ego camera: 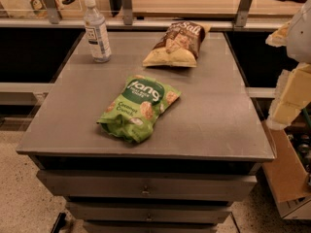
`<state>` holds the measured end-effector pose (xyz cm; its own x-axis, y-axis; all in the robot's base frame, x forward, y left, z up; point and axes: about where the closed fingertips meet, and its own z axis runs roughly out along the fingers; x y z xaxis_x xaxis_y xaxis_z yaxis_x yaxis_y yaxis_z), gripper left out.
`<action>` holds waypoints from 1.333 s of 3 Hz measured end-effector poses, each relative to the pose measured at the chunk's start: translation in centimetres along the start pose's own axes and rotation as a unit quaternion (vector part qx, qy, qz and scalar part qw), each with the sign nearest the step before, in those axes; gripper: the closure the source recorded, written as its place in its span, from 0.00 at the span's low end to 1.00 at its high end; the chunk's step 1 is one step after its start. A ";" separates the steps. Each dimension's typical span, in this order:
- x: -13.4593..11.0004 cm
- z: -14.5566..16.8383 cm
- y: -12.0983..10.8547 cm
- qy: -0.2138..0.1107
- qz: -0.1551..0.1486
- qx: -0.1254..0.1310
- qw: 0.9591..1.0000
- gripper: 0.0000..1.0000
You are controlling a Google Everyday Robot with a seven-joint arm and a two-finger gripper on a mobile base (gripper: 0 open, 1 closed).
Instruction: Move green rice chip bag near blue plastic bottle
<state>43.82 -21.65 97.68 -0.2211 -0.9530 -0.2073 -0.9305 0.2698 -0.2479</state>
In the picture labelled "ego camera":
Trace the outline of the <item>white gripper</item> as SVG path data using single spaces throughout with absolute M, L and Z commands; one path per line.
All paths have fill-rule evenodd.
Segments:
M 287 46 L 288 57 L 299 63 L 292 71 L 283 70 L 278 78 L 266 125 L 285 129 L 311 103 L 311 0 L 307 0 L 292 21 L 271 33 L 265 42 L 275 48 Z

